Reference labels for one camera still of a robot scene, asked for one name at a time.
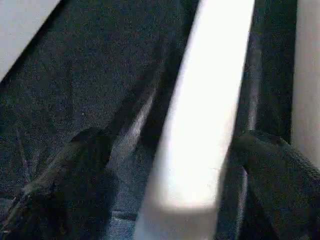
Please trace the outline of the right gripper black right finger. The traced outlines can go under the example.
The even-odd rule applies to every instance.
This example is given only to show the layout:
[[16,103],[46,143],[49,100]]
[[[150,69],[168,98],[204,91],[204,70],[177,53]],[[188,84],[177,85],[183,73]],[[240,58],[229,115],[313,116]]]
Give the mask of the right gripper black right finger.
[[281,137],[262,131],[247,131],[232,146],[277,237],[318,240],[320,170]]

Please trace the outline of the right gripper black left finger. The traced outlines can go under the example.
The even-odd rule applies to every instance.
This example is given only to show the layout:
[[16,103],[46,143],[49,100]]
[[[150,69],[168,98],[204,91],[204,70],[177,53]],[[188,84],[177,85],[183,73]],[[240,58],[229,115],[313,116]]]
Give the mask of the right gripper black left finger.
[[3,240],[93,240],[113,201],[106,170],[112,138],[99,128],[73,137],[33,181],[15,195],[0,222]]

